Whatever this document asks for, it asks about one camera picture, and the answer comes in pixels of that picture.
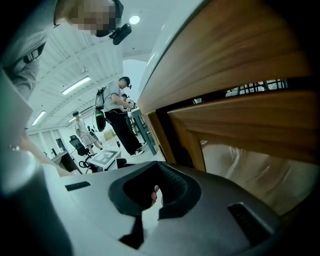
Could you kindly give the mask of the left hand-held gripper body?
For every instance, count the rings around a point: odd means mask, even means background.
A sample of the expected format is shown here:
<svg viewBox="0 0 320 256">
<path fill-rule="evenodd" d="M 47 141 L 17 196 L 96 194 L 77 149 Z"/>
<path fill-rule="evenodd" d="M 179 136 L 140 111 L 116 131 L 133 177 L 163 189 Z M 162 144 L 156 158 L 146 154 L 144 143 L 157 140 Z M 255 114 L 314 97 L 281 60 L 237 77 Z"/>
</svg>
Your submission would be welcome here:
<svg viewBox="0 0 320 256">
<path fill-rule="evenodd" d="M 121 156 L 121 151 L 114 151 L 108 149 L 102 149 L 90 157 L 87 162 L 97 168 L 97 172 L 105 172 L 110 170 L 117 170 L 132 165 L 136 165 L 134 162 L 129 162 Z"/>
</svg>

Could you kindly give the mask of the person's right hand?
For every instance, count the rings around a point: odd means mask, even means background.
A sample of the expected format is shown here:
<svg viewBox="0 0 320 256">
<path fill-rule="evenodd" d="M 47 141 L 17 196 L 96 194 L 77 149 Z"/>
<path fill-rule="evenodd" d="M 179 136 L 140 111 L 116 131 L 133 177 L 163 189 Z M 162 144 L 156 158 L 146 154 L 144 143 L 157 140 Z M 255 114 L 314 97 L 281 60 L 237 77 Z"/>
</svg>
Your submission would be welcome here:
<svg viewBox="0 0 320 256">
<path fill-rule="evenodd" d="M 151 198 L 152 198 L 152 202 L 151 202 L 151 207 L 153 207 L 157 201 L 158 201 L 158 192 L 160 191 L 160 188 L 158 185 L 154 186 L 154 191 L 151 193 Z"/>
</svg>

